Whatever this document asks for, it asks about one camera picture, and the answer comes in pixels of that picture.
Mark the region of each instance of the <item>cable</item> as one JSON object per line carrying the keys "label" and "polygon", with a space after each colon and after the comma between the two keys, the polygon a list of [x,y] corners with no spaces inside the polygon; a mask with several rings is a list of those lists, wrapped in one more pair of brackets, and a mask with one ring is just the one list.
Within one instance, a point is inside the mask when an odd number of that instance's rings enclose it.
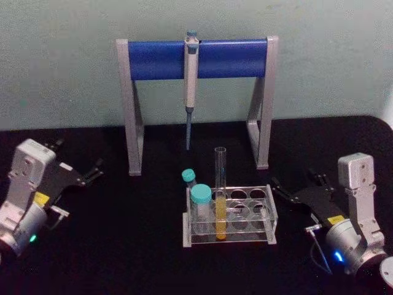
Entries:
{"label": "cable", "polygon": [[[324,252],[322,251],[322,248],[321,248],[321,246],[319,245],[318,240],[317,240],[317,238],[315,237],[314,232],[311,231],[311,232],[310,232],[310,235],[312,236],[312,238],[313,238],[313,240],[314,240],[314,243],[313,243],[313,245],[311,246],[311,249],[310,249],[310,251],[309,251],[309,255],[310,255],[311,260],[315,263],[316,266],[318,266],[318,267],[319,267],[320,269],[322,269],[324,272],[327,272],[329,275],[332,275],[332,274],[333,274],[333,273],[332,273],[332,270],[330,269],[329,264],[327,263],[327,260],[326,260],[326,257],[325,257],[325,255],[324,255]],[[315,260],[315,258],[314,258],[313,251],[314,251],[314,249],[315,249],[315,245],[317,245],[317,247],[318,247],[318,250],[319,250],[319,252],[320,252],[320,254],[321,254],[321,256],[322,256],[322,258],[323,258],[323,260],[324,260],[324,262],[325,262],[326,268],[323,267],[322,265],[320,265],[320,264]]]}

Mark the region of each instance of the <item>gray metal leg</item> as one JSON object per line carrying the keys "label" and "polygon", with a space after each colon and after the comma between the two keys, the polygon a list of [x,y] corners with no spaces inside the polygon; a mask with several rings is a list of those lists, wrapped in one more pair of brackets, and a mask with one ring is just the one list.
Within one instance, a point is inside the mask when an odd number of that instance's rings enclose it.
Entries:
{"label": "gray metal leg", "polygon": [[125,134],[127,141],[129,174],[141,175],[144,127],[141,108],[135,83],[131,80],[128,40],[116,40],[117,59],[119,62],[120,86],[122,89]]}
{"label": "gray metal leg", "polygon": [[[274,83],[276,80],[276,60],[278,54],[278,37],[267,37],[268,49],[266,57],[265,78],[256,78],[252,94],[250,110],[247,118],[247,129],[257,169],[267,169],[271,120],[273,117]],[[260,109],[260,128],[258,128],[258,112]]]}

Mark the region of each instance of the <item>pipette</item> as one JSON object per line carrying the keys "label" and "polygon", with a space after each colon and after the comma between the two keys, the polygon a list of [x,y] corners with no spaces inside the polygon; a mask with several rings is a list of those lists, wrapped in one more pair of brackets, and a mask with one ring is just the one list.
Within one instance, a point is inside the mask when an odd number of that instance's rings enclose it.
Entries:
{"label": "pipette", "polygon": [[198,79],[199,41],[197,32],[193,29],[187,31],[184,40],[184,105],[187,113],[186,149],[190,150],[191,118],[195,105],[195,93]]}

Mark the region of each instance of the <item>black tabletop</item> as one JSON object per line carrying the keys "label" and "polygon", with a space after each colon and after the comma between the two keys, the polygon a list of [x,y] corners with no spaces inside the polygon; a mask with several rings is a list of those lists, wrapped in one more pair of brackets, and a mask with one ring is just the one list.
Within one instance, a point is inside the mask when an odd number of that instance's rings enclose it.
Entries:
{"label": "black tabletop", "polygon": [[[185,185],[193,168],[214,185],[214,148],[227,148],[227,185],[265,185],[277,176],[288,190],[306,185],[305,169],[326,173],[338,187],[337,160],[355,152],[375,159],[375,214],[393,254],[393,133],[373,117],[274,120],[270,169],[257,171],[244,122],[193,124],[185,151],[183,125],[148,126],[142,176],[128,176],[123,127],[0,132],[0,179],[7,182],[15,147],[27,138],[64,138],[58,160],[80,172],[99,157],[105,175],[68,189],[58,206],[71,214],[43,229],[18,260],[0,270],[1,294],[373,294],[335,269],[328,275],[309,257],[308,214],[275,198],[277,245],[226,243],[182,247]],[[348,212],[348,198],[335,195]],[[324,244],[324,236],[318,235]]]}

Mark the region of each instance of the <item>light green wall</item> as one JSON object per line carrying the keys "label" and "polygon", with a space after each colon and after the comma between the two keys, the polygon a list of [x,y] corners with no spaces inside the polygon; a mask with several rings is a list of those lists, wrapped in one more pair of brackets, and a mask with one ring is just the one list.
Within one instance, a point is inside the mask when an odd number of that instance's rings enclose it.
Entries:
{"label": "light green wall", "polygon": [[[378,115],[392,1],[39,0],[0,10],[0,129],[123,124],[114,40],[280,37],[275,118]],[[182,81],[139,82],[147,124],[184,122]],[[252,80],[199,82],[194,121],[245,119]]]}

